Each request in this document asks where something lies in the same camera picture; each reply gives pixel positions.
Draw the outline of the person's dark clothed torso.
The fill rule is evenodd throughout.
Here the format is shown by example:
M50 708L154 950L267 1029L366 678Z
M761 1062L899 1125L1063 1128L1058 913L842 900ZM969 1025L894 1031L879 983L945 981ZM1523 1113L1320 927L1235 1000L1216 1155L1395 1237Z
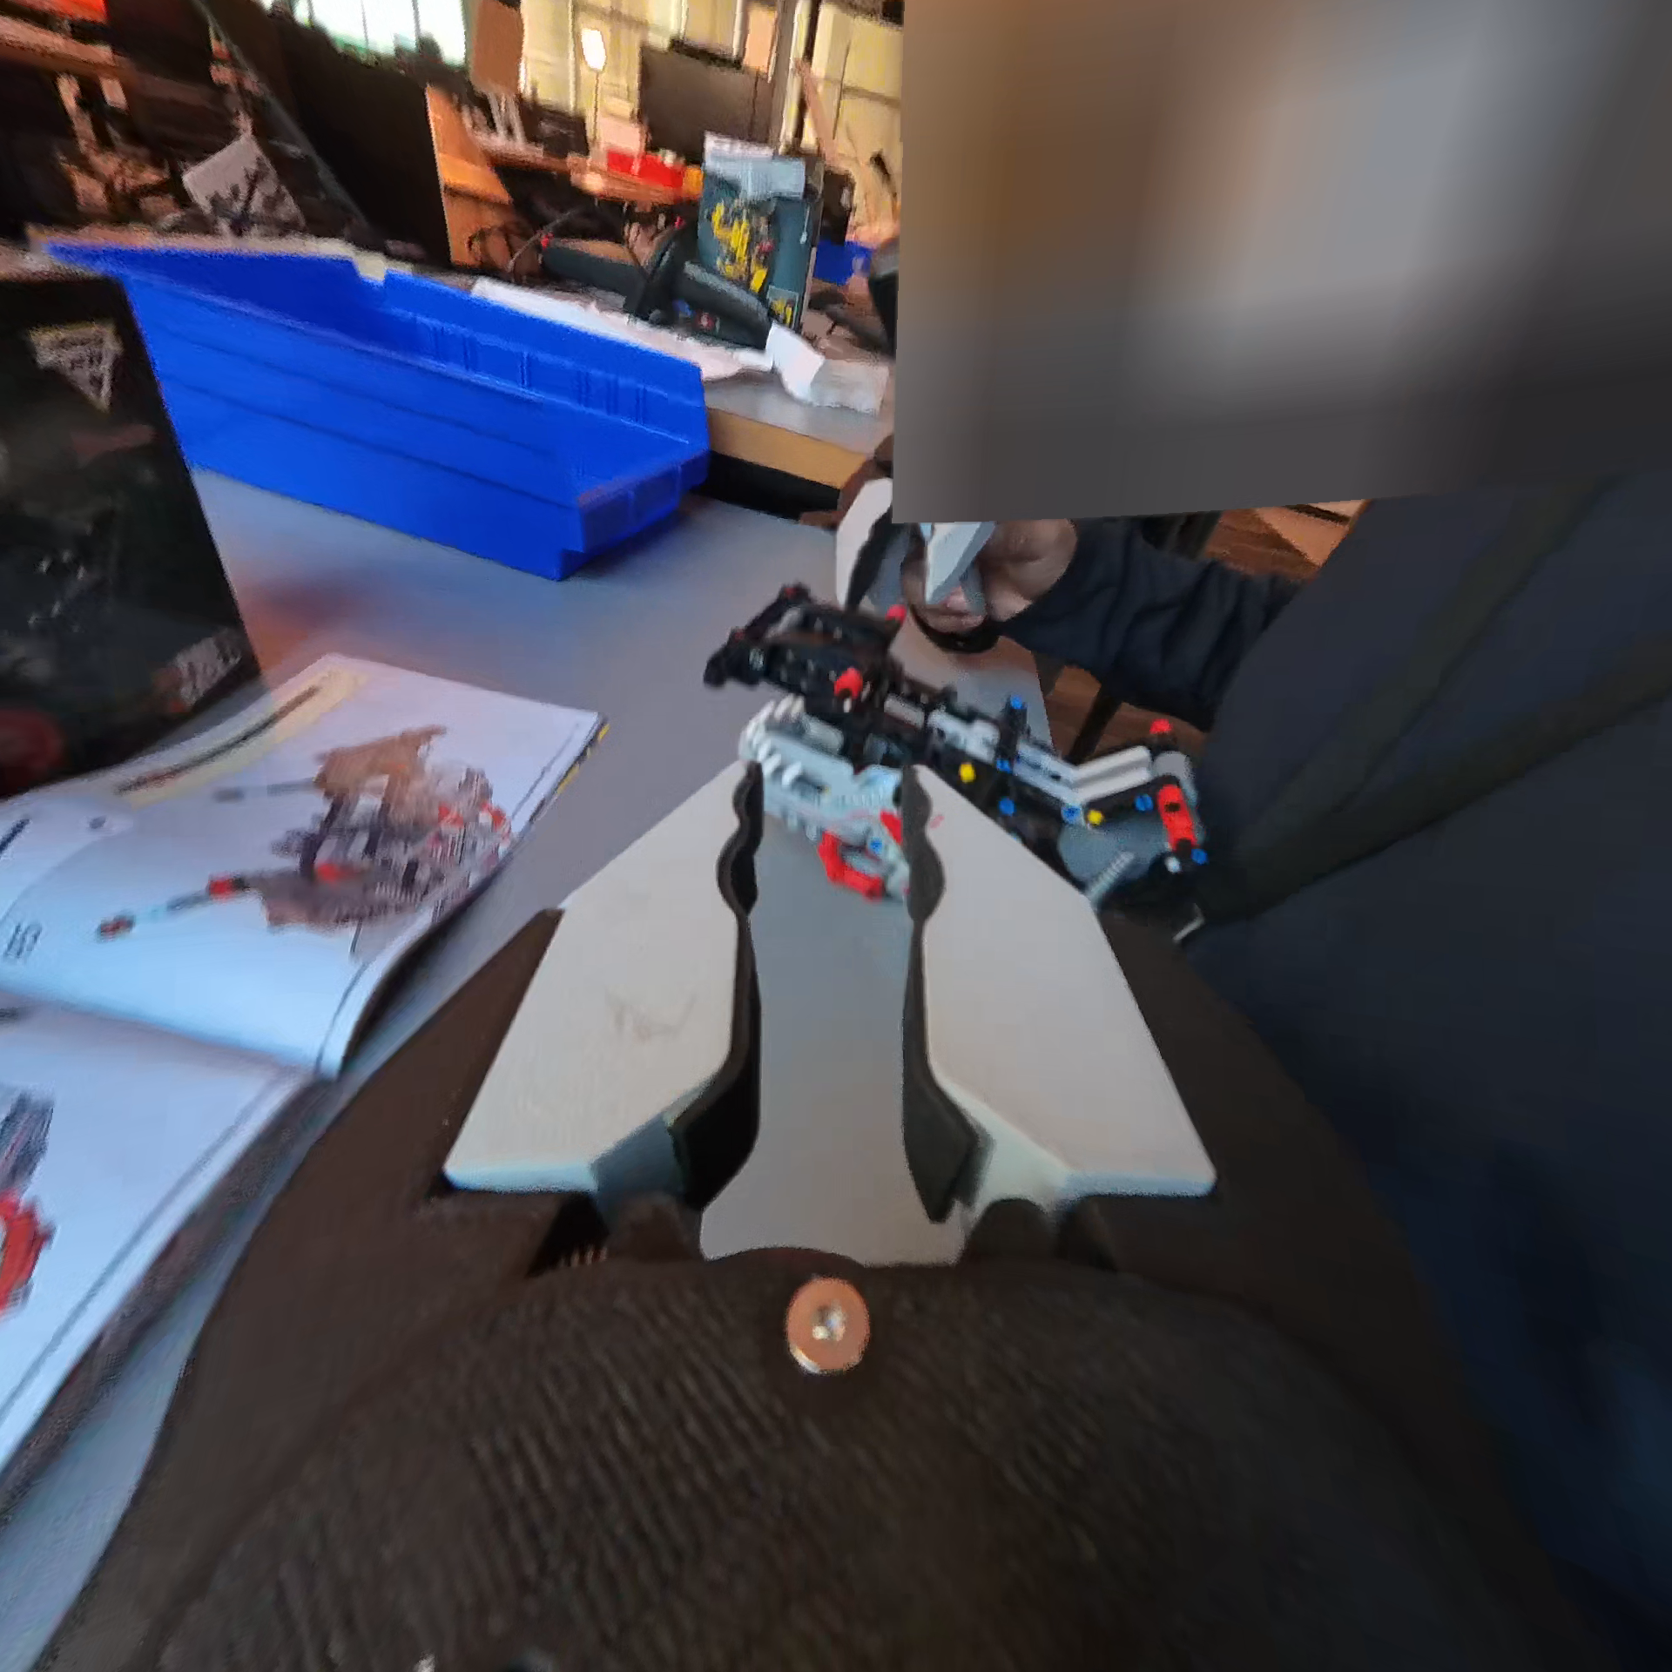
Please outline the person's dark clothed torso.
M1356 1145L1566 1578L1670 1668L1670 471L1597 492L1341 810L1471 799L1201 970Z

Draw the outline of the brick-built toy truck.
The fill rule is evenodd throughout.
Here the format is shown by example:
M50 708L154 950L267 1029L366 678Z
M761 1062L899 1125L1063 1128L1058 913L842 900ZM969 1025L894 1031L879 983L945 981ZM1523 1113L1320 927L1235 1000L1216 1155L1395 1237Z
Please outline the brick-built toy truck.
M709 657L712 687L771 687L739 737L764 812L801 832L832 886L908 894L903 774L923 766L1014 836L1091 906L1191 916L1209 849L1175 724L1074 764L1012 695L979 708L894 657L903 610L867 617L784 586Z

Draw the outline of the black power tool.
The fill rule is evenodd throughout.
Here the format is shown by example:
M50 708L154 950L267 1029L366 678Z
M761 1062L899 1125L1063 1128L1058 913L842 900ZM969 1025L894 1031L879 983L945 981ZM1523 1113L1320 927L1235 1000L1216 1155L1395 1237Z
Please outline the black power tool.
M776 324L771 307L741 280L730 280L699 257L699 229L680 219L663 229L646 257L608 238L538 235L541 273L613 294L622 310L658 326L680 321L733 346L764 350Z

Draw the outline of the open instruction booklet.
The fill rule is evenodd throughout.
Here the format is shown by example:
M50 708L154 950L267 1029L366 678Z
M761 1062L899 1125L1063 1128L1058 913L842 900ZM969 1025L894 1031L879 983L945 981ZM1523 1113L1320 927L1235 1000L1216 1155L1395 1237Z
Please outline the open instruction booklet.
M171 1246L602 731L321 657L2 803L2 1507L143 1329Z

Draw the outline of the person's right hand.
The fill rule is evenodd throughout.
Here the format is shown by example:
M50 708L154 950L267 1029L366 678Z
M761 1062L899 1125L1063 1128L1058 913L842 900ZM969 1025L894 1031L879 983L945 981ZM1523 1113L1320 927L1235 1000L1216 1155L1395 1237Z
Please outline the person's right hand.
M996 522L976 557L987 617L1007 623L1063 580L1077 550L1070 516Z

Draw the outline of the yellow and black toy box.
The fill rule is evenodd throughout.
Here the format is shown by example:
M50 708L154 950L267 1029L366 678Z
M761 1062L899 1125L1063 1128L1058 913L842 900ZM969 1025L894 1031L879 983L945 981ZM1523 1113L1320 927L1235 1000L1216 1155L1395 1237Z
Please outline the yellow and black toy box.
M699 174L699 265L798 330L821 229L821 156L704 134Z

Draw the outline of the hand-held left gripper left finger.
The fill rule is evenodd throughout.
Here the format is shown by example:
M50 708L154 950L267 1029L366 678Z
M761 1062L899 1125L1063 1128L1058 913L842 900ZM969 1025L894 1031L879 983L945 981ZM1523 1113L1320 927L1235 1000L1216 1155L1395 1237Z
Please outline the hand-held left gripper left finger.
M564 900L450 1184L716 1200L758 1132L758 836L758 769L733 761Z

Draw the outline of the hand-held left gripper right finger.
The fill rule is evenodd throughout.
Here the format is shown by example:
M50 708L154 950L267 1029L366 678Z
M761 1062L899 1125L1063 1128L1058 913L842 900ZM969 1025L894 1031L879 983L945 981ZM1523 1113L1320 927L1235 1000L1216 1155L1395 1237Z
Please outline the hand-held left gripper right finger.
M929 1223L1203 1200L1216 1167L1097 913L945 779L902 779L903 1156Z

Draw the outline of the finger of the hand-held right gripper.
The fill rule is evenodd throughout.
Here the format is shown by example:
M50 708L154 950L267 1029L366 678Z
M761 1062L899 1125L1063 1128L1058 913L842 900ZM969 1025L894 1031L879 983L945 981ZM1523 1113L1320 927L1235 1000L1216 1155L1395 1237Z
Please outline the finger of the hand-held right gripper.
M919 522L896 516L896 482L859 486L832 532L832 597L845 610L886 617L908 604L903 565L919 549Z

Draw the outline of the black toy truck box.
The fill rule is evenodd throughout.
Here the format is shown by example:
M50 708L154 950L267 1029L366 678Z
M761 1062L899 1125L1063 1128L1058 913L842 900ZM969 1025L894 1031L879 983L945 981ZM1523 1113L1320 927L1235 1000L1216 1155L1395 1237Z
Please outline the black toy truck box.
M120 764L259 678L120 280L2 265L2 796Z

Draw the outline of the person's right forearm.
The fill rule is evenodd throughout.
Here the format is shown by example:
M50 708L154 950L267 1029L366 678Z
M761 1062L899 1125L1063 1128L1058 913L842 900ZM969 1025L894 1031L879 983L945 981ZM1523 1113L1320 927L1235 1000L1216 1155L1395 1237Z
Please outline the person's right forearm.
M1074 525L1063 580L1002 631L1137 708L1211 731L1242 660L1306 580L1165 550L1128 516Z

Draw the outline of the white crumpled paper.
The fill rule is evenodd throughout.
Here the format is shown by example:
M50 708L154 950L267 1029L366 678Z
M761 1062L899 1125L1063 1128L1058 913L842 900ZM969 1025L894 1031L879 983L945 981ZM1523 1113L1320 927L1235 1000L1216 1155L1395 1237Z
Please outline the white crumpled paper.
M807 405L879 414L891 391L891 360L867 353L827 356L784 324L771 324L764 356L784 391Z

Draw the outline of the blue plastic bin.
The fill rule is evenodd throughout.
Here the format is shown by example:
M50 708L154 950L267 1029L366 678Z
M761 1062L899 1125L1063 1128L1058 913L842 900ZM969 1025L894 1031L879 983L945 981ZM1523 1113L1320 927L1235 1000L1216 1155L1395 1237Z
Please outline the blue plastic bin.
M564 580L709 475L699 370L348 256L45 238L116 277L190 465Z

